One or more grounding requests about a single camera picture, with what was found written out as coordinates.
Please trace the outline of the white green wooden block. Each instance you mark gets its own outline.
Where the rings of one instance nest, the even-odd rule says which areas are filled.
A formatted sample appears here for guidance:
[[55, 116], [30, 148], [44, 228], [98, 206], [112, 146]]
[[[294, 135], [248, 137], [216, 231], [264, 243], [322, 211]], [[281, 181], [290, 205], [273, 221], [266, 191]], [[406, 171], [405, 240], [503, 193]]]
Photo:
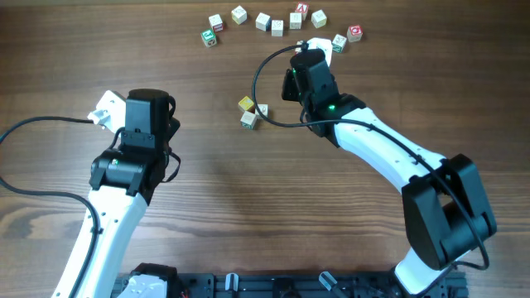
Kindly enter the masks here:
[[243, 127], [253, 130], [257, 120], [258, 120], [258, 117], [255, 113], [250, 113], [248, 111], [245, 111], [243, 113], [243, 116], [240, 118], [240, 123]]

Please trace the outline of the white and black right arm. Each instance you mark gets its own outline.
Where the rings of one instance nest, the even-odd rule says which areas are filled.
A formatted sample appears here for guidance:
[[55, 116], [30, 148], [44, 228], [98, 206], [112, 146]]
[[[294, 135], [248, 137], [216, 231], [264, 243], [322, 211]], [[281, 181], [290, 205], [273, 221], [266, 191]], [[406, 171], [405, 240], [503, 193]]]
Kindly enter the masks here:
[[469, 157], [428, 151], [380, 121], [355, 96], [340, 93], [324, 51], [302, 50], [290, 64], [283, 99], [301, 104], [301, 119], [315, 135], [369, 163], [401, 194], [411, 248], [394, 275], [406, 293], [426, 293], [496, 233], [493, 210]]

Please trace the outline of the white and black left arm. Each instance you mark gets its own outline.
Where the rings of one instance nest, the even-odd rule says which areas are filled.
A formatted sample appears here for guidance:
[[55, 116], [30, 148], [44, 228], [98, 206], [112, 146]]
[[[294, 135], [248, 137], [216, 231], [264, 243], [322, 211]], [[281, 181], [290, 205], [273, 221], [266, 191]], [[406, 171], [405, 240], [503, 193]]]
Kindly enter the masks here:
[[134, 89], [127, 97], [108, 90], [88, 119], [121, 142], [97, 156], [90, 170], [93, 208], [82, 227], [55, 297], [108, 297], [134, 229], [154, 190], [169, 181], [169, 141], [180, 123], [175, 100], [159, 89]]

